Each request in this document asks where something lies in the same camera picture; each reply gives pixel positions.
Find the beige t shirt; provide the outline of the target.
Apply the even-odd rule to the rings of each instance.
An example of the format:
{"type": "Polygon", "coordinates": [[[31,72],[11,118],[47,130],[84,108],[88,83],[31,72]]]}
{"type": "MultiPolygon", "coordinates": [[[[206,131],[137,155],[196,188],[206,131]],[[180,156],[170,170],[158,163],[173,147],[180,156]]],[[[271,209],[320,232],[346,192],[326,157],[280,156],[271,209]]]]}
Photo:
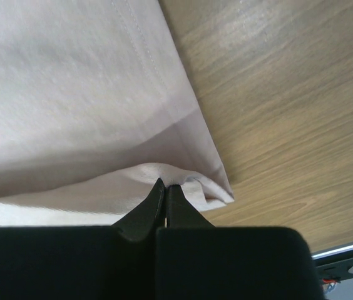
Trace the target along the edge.
{"type": "Polygon", "coordinates": [[[157,1],[0,1],[0,226],[111,224],[157,179],[233,192],[157,1]]]}

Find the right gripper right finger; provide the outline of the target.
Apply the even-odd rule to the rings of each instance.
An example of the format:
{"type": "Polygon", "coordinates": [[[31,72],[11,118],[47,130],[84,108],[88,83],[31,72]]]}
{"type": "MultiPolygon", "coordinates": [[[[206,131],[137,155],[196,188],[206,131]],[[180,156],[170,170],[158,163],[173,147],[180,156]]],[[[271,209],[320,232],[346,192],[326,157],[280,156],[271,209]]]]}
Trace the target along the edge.
{"type": "Polygon", "coordinates": [[[309,247],[287,227],[215,227],[180,186],[156,234],[157,299],[323,299],[309,247]]]}

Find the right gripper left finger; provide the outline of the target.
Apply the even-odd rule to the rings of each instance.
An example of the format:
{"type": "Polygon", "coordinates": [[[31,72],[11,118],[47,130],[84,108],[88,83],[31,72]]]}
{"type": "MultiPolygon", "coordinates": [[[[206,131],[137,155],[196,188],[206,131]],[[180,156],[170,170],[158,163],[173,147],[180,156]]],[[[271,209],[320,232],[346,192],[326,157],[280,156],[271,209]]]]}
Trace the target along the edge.
{"type": "Polygon", "coordinates": [[[153,299],[165,192],[111,226],[0,227],[0,299],[153,299]]]}

